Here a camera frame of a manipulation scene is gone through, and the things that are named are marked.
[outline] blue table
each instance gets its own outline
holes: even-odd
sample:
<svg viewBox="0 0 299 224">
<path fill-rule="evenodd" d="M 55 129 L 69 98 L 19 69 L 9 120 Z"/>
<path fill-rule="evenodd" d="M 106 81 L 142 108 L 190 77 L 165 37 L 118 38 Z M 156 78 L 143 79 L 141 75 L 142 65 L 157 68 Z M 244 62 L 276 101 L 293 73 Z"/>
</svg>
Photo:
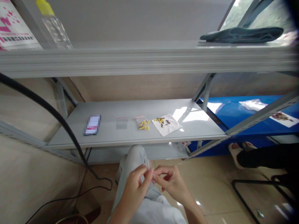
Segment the blue table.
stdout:
<svg viewBox="0 0 299 224">
<path fill-rule="evenodd" d="M 248 110 L 239 101 L 260 99 L 261 102 L 270 104 L 282 96 L 233 96 L 233 97 L 210 97 L 208 109 L 228 128 L 232 128 L 241 121 L 255 114 L 256 111 Z M 284 110 L 284 113 L 299 119 L 299 103 L 292 105 Z M 257 123 L 249 129 L 239 133 L 237 136 L 252 135 L 286 135 L 298 134 L 299 123 L 288 128 L 270 118 Z"/>
</svg>

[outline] shelf upright post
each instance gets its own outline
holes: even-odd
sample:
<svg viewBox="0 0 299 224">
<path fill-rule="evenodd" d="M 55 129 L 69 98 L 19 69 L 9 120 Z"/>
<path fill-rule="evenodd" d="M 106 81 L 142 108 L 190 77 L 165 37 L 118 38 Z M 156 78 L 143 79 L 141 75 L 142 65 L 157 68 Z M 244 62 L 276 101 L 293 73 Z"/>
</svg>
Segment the shelf upright post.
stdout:
<svg viewBox="0 0 299 224">
<path fill-rule="evenodd" d="M 70 156 L 64 152 L 62 152 L 62 150 L 51 150 L 45 147 L 45 145 L 47 144 L 46 142 L 30 135 L 27 134 L 24 131 L 21 131 L 20 129 L 15 128 L 14 126 L 7 124 L 3 121 L 0 121 L 0 135 L 11 138 L 13 140 L 17 140 L 21 143 L 33 146 L 37 149 L 49 152 L 55 156 L 59 156 L 61 158 L 70 160 L 72 162 L 76 162 L 76 163 L 82 163 L 82 161 L 74 156 Z"/>
</svg>

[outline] black cable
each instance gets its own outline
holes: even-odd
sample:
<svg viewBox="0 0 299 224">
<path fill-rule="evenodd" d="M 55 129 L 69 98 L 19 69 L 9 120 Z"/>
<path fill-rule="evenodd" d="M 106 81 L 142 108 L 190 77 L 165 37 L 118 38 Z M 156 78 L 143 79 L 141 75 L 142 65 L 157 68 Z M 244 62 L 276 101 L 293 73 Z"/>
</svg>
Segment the black cable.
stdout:
<svg viewBox="0 0 299 224">
<path fill-rule="evenodd" d="M 60 199 L 56 199 L 56 200 L 53 200 L 53 201 L 49 201 L 49 202 L 47 202 L 46 204 L 43 204 L 31 217 L 30 217 L 30 219 L 25 223 L 25 224 L 27 224 L 35 215 L 36 215 L 36 213 L 38 213 L 39 212 L 39 210 L 41 210 L 45 205 L 47 205 L 47 204 L 50 204 L 50 203 L 52 203 L 52 202 L 56 202 L 56 201 L 63 201 L 63 200 L 70 200 L 70 199 L 75 199 L 75 198 L 78 198 L 78 197 L 80 197 L 80 196 L 82 196 L 83 194 L 85 194 L 85 193 L 87 193 L 87 192 L 89 192 L 89 191 L 91 191 L 91 190 L 93 190 L 93 189 L 95 189 L 95 188 L 104 188 L 104 189 L 106 189 L 106 190 L 112 190 L 112 186 L 111 186 L 111 188 L 109 189 L 109 188 L 106 188 L 106 187 L 102 187 L 102 186 L 97 186 L 97 187 L 93 187 L 93 188 L 91 188 L 91 189 L 89 189 L 89 190 L 87 190 L 87 191 L 85 191 L 84 193 L 82 193 L 82 194 L 79 194 L 78 196 L 76 196 L 76 197 L 72 197 L 72 198 L 60 198 Z"/>
<path fill-rule="evenodd" d="M 91 168 L 91 166 L 88 164 L 88 162 L 86 161 L 84 154 L 82 152 L 82 149 L 73 133 L 73 131 L 71 130 L 71 128 L 69 127 L 69 125 L 67 124 L 67 122 L 65 121 L 65 119 L 60 115 L 60 113 L 58 113 L 57 110 L 55 110 L 48 102 L 46 102 L 43 98 L 41 98 L 39 95 L 35 94 L 34 92 L 32 92 L 30 89 L 26 88 L 25 86 L 21 85 L 20 83 L 18 83 L 17 81 L 7 77 L 6 75 L 0 73 L 0 82 L 2 82 L 3 84 L 13 88 L 14 90 L 24 94 L 25 96 L 29 97 L 30 99 L 32 99 L 34 102 L 38 103 L 39 105 L 41 105 L 43 108 L 45 108 L 47 111 L 49 111 L 60 123 L 61 125 L 64 127 L 64 129 L 66 130 L 66 132 L 68 133 L 68 135 L 70 136 L 71 140 L 73 141 L 75 147 L 77 148 L 79 155 L 82 159 L 82 161 L 84 162 L 85 166 L 90 170 L 90 172 L 97 178 L 97 180 L 107 180 L 111 183 L 111 187 L 112 187 L 112 181 L 108 178 L 99 178 L 97 176 L 97 174 L 94 172 L 94 170 Z"/>
</svg>

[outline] light gray pants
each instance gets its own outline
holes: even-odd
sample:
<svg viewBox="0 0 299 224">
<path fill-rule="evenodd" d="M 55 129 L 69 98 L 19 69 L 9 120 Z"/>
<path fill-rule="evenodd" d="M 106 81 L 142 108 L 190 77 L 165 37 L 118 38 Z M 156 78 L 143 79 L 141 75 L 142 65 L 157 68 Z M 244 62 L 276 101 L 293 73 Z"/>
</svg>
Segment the light gray pants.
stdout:
<svg viewBox="0 0 299 224">
<path fill-rule="evenodd" d="M 122 197 L 122 194 L 124 192 L 125 185 L 127 182 L 127 178 L 129 176 L 130 172 L 135 170 L 141 164 L 146 164 L 146 160 L 147 160 L 145 150 L 141 145 L 133 145 L 130 148 L 128 155 L 125 155 L 125 156 L 126 156 L 125 163 L 120 164 L 120 166 L 122 168 L 122 172 L 121 172 L 121 177 L 119 179 L 118 188 L 117 188 L 116 196 L 115 196 L 115 201 L 114 201 L 114 205 L 112 207 L 111 213 L 113 212 L 115 207 L 118 205 L 119 201 L 121 200 L 121 197 Z M 153 183 L 151 183 L 146 192 L 145 198 L 156 201 L 160 195 L 161 194 L 160 194 L 159 190 L 156 188 L 156 186 L 154 186 Z"/>
</svg>

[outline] white plastic bag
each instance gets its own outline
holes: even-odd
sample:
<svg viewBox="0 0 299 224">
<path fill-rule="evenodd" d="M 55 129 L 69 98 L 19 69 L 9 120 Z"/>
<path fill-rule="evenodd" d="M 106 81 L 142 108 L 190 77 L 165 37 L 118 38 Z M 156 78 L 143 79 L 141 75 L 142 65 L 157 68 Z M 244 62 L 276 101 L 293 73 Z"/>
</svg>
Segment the white plastic bag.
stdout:
<svg viewBox="0 0 299 224">
<path fill-rule="evenodd" d="M 240 101 L 242 106 L 244 106 L 248 110 L 260 111 L 268 104 L 262 103 L 259 99 Z"/>
</svg>

